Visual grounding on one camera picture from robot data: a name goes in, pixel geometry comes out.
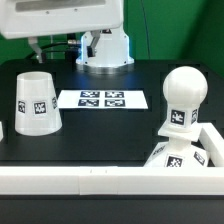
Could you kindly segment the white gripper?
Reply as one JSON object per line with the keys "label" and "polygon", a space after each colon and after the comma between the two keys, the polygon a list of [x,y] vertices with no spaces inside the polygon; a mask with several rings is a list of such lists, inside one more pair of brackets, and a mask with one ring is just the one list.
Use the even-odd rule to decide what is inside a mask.
{"label": "white gripper", "polygon": [[39,63],[38,36],[91,31],[87,56],[94,57],[99,30],[117,28],[123,21],[123,0],[0,0],[0,33],[6,39],[29,37]]}

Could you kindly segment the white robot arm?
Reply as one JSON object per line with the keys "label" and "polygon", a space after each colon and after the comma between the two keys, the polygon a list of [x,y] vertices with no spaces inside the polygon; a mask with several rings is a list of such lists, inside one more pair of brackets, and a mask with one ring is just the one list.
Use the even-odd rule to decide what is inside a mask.
{"label": "white robot arm", "polygon": [[123,22],[124,0],[0,0],[0,35],[26,38],[42,62],[39,37],[81,32],[77,68],[97,74],[133,65]]}

